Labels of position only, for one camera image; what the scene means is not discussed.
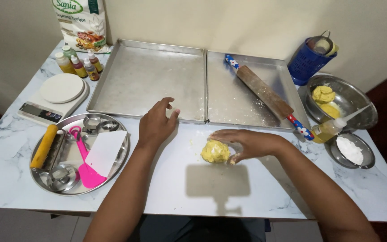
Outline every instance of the forearm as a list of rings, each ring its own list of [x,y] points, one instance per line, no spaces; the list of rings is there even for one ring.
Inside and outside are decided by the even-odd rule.
[[[83,241],[125,241],[146,203],[148,176],[156,148],[138,146],[95,214]]]
[[[371,224],[355,202],[288,141],[276,155],[316,219],[329,231],[366,231]]]

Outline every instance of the flour bag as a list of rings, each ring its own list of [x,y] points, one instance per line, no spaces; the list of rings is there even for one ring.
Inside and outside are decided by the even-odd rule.
[[[65,44],[76,51],[108,53],[102,0],[51,0]]]

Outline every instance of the rolling pin handle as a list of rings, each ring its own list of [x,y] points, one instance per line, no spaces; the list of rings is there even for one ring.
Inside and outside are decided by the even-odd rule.
[[[226,60],[226,62],[228,62],[228,64],[233,66],[235,69],[238,70],[240,68],[239,64],[229,54],[225,55],[225,60]]]
[[[289,114],[286,119],[288,119],[292,125],[295,127],[295,130],[300,132],[302,135],[304,135],[304,138],[307,140],[313,140],[314,135],[308,130],[307,128],[302,125],[301,122],[299,122],[292,114]]]

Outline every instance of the yellow dough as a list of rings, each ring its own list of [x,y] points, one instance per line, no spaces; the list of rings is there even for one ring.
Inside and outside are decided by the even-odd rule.
[[[338,111],[336,108],[329,104],[320,104],[319,107],[327,113],[329,116],[333,118],[339,118],[340,117],[340,111]]]
[[[217,140],[209,140],[202,149],[201,156],[206,162],[219,163],[227,161],[230,153],[226,144]]]
[[[313,100],[318,103],[332,102],[335,98],[335,92],[329,86],[317,86],[313,90]]]

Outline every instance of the pink spatula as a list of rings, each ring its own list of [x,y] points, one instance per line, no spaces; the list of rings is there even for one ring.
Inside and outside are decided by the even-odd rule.
[[[70,128],[69,133],[76,138],[77,147],[79,147],[80,155],[83,159],[83,164],[81,164],[78,168],[80,179],[86,188],[94,188],[103,183],[107,178],[101,176],[98,172],[86,164],[85,160],[89,151],[86,150],[85,144],[82,141],[82,137],[80,135],[81,130],[80,126],[73,126]]]

